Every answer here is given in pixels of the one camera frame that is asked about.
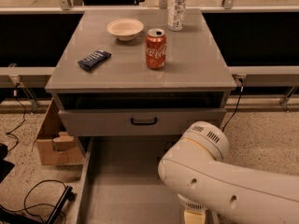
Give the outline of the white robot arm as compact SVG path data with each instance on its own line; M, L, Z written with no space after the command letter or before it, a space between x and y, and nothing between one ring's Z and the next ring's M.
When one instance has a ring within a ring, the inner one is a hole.
M184 200L237 224L299 224L299 177L224 162L228 140L197 121L164 154L158 174Z

